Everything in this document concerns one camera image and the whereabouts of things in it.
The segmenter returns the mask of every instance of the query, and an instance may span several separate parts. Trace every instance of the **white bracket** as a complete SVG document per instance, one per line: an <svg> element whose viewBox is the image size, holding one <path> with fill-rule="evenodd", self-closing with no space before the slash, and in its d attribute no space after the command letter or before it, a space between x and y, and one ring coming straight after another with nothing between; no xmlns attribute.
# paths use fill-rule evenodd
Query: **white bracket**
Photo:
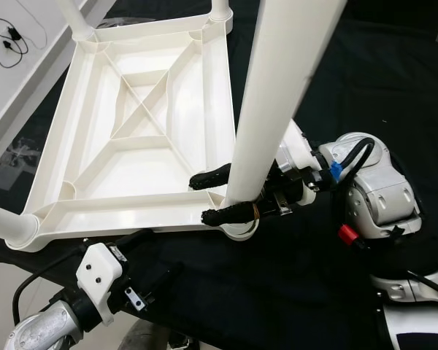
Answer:
<svg viewBox="0 0 438 350"><path fill-rule="evenodd" d="M112 283L122 276L122 265L103 244L89 246L76 271L78 287L85 291L108 326L114 316L107 305Z"/></svg>

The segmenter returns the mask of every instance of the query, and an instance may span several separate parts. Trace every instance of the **white cylindrical pole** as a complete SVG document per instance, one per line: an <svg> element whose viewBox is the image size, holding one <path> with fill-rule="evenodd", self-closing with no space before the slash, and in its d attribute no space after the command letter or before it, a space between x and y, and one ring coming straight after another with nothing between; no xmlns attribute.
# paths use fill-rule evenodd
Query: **white cylindrical pole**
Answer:
<svg viewBox="0 0 438 350"><path fill-rule="evenodd" d="M94 28L86 23L74 0L56 0L62 15L73 32L73 40L86 40L94 33Z"/></svg>
<svg viewBox="0 0 438 350"><path fill-rule="evenodd" d="M0 238L11 246L20 246L32 238L39 228L34 215L17 215L0 208Z"/></svg>
<svg viewBox="0 0 438 350"><path fill-rule="evenodd" d="M223 206L258 197L345 2L261 0Z"/></svg>
<svg viewBox="0 0 438 350"><path fill-rule="evenodd" d="M231 16L232 10L228 6L228 0L211 0L210 18L212 20L227 20Z"/></svg>

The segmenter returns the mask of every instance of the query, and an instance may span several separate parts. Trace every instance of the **white floor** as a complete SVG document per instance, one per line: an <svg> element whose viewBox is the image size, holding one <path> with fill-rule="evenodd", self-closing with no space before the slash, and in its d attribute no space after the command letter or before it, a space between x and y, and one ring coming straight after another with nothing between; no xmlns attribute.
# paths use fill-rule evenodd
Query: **white floor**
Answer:
<svg viewBox="0 0 438 350"><path fill-rule="evenodd" d="M13 329L13 294L29 275L30 273L13 265L0 264L0 350L3 349L5 340ZM48 300L60 289L57 284L44 279L33 282L21 295L21 319L46 306ZM110 327L100 324L92 332L86 333L83 341L72 350L117 350L128 329L136 320L135 317L120 312L115 315L115 322ZM206 344L201 345L201 350L213 349L215 348Z"/></svg>

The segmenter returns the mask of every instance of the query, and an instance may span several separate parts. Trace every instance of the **black cloth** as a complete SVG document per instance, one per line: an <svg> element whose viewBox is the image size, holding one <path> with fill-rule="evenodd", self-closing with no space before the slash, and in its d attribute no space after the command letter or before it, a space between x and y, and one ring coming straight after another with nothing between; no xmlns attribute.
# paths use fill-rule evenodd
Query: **black cloth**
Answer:
<svg viewBox="0 0 438 350"><path fill-rule="evenodd" d="M127 3L118 1L109 17L182 17L206 12L209 2L140 1L123 12ZM388 1L382 3L388 8ZM231 5L228 49L238 120L258 2ZM413 24L405 20L411 28L362 23L353 19L357 11L360 2L353 1L296 119L316 141L349 131L382 139L410 171L429 214L426 229L438 236L438 44L435 31L427 31L438 23L428 10ZM58 94L55 87L45 103L56 103ZM0 242L0 261L35 271L76 243L54 241L28 254ZM332 230L327 195L295 214L263 220L246 242L215 231L162 234L128 259L141 291L183 262L170 297L153 304L145 317L222 349L379 348L368 276ZM68 261L46 277L74 287L78 263Z"/></svg>

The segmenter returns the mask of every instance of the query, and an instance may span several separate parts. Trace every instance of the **black tablecloth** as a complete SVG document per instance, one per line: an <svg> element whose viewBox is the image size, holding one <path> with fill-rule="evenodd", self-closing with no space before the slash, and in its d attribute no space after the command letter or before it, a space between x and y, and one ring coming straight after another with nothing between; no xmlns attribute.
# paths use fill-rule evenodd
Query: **black tablecloth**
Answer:
<svg viewBox="0 0 438 350"><path fill-rule="evenodd" d="M130 3L119 0L110 17L195 15L207 11L208 1ZM438 44L430 30L438 23L427 9L426 23L417 21L411 28L362 23L351 19L360 17L360 3L353 1L338 25L297 122L316 141L332 141L349 131L381 138L411 173L428 212L425 227L438 236ZM228 48L238 120L258 2L231 5L235 21ZM409 20L402 24L411 25ZM48 120L60 89L61 82L30 123ZM26 193L26 185L17 191ZM0 205L17 211L12 196L0 192ZM0 242L0 261L35 271L76 243L54 241L27 254L11 252ZM170 297L150 307L145 317L222 349L377 349L369 280L331 229L327 195L295 214L263 220L246 242L216 231L162 234L128 258L139 290L183 262L185 270ZM77 265L68 261L46 277L74 286Z"/></svg>

